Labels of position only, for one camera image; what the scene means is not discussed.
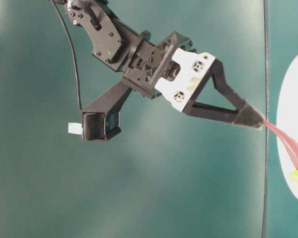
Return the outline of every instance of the white circular board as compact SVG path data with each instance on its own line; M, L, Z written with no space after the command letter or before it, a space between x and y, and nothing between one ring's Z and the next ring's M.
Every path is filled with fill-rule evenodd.
M289 66L282 85L277 109L277 127L298 142L298 56ZM296 168L279 139L277 144L286 182L294 196L298 198L298 185L290 180L290 174Z

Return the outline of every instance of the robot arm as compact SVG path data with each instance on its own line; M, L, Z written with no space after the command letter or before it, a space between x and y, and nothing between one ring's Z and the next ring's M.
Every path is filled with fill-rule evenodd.
M81 110L83 140L105 141L121 131L119 112L132 89L149 99L163 95L189 116L261 127L262 115L227 85L223 64L209 53L197 54L189 38L173 32L155 46L148 31L137 34L122 23L107 0L51 1L63 5L71 23L86 30L92 55L122 72L119 83ZM196 102L210 78L236 110Z

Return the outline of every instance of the wire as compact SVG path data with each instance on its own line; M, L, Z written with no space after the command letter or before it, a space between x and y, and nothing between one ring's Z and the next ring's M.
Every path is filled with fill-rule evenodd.
M76 80L76 89L77 89L77 102L78 102L78 108L81 111L81 102L80 102L80 85L79 85L79 76L78 76L78 69L77 69L77 61L76 61L76 55L75 55L75 49L74 49L74 45L69 33L69 30L64 22L64 19L62 18L62 15L58 9L58 7L56 6L54 0L50 0L52 6L54 7L56 14L58 15L61 24L63 25L63 28L65 30L66 36L68 38L68 41L70 43L70 47L71 47L71 52L72 52L72 57L73 57L73 64L74 64L74 71L75 71L75 80Z

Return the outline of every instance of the green wall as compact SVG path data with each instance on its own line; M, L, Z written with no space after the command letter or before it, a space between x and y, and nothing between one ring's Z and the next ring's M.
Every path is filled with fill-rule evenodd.
M110 0L109 6L138 32L151 31L153 43L174 30L189 36L265 112L262 0ZM70 32L86 105L121 75L90 55L83 29ZM211 86L201 98L227 105ZM261 236L264 130L190 118L163 98L136 93L122 110L123 132L107 143L68 135L67 123L75 121L70 49L50 3L0 0L0 238ZM272 204L278 194L269 193Z
M298 0L267 0L269 37L269 119L276 123L277 104L286 71L298 55ZM298 200L280 166L277 141L270 135L266 237L298 238Z

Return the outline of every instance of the pink strip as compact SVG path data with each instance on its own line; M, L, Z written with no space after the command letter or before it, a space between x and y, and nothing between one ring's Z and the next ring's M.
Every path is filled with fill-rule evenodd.
M263 122L265 126L267 126L272 132L274 132L284 144L294 166L298 169L298 143L289 137L282 130L278 129L275 125L265 121Z

